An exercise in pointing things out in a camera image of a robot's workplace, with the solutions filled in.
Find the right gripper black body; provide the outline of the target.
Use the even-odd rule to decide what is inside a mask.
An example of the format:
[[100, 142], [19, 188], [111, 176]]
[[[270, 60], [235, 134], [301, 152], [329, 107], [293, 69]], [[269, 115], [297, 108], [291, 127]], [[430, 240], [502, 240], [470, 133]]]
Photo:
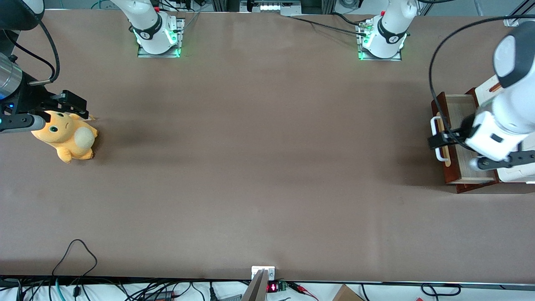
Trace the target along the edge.
[[44, 86], [30, 86], [34, 80], [26, 72], [22, 73], [18, 87], [8, 95], [2, 96], [2, 114], [33, 114], [35, 111], [61, 111], [59, 103]]

